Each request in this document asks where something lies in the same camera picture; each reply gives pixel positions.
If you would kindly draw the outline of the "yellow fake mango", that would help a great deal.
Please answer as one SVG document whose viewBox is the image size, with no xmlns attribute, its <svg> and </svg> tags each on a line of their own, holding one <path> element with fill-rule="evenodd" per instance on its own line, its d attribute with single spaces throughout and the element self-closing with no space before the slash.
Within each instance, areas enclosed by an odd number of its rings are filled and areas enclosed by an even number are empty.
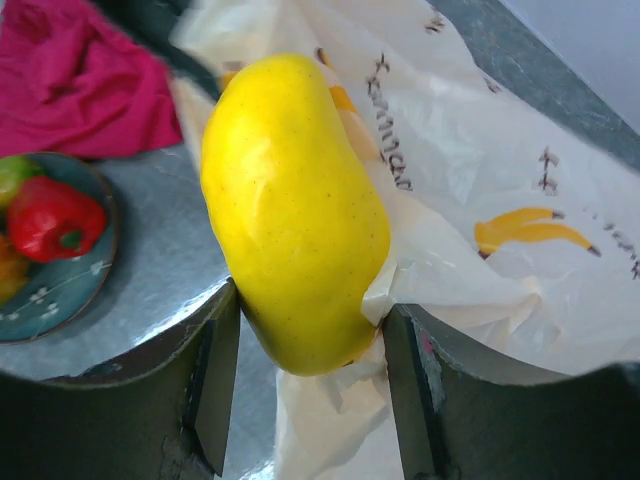
<svg viewBox="0 0 640 480">
<path fill-rule="evenodd" d="M 314 376 L 360 357 L 376 332 L 361 305 L 391 231 L 314 60 L 274 54 L 231 78 L 203 134 L 200 181 L 271 359 Z"/>
</svg>

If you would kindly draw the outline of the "red fake bell pepper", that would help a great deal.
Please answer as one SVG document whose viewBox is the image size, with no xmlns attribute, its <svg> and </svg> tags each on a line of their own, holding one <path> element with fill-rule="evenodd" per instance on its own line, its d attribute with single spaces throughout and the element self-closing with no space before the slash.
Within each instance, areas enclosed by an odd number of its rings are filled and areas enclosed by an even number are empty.
<svg viewBox="0 0 640 480">
<path fill-rule="evenodd" d="M 46 176 L 27 179 L 7 210 L 14 247 L 33 262 L 50 263 L 88 253 L 108 226 L 92 197 Z"/>
</svg>

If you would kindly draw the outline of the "banana print plastic bag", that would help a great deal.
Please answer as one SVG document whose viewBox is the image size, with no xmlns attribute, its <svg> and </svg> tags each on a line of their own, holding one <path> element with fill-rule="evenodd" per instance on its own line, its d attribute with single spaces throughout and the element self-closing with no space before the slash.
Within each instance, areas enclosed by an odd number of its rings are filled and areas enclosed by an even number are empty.
<svg viewBox="0 0 640 480">
<path fill-rule="evenodd" d="M 639 176 L 474 62 L 424 1 L 196 1 L 172 43 L 221 83 L 271 53 L 314 56 L 393 222 L 363 308 L 416 305 L 566 376 L 639 367 Z M 407 479 L 383 334 L 324 377 L 278 376 L 280 479 Z"/>
</svg>

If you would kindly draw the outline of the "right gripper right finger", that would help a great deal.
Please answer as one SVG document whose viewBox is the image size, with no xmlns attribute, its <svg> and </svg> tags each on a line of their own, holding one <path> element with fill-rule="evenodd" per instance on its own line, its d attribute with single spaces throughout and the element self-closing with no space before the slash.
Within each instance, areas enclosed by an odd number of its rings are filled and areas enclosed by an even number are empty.
<svg viewBox="0 0 640 480">
<path fill-rule="evenodd" d="M 383 323 L 407 479 L 635 479 L 639 367 L 566 376 L 515 360 L 416 305 Z"/>
</svg>

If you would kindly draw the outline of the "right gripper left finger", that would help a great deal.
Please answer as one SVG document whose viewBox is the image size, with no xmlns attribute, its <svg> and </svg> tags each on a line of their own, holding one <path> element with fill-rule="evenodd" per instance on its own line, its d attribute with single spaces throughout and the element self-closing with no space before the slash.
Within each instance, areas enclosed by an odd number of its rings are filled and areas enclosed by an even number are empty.
<svg viewBox="0 0 640 480">
<path fill-rule="evenodd" d="M 2 478 L 221 478 L 239 333 L 226 280 L 186 320 L 78 377 L 2 373 Z"/>
</svg>

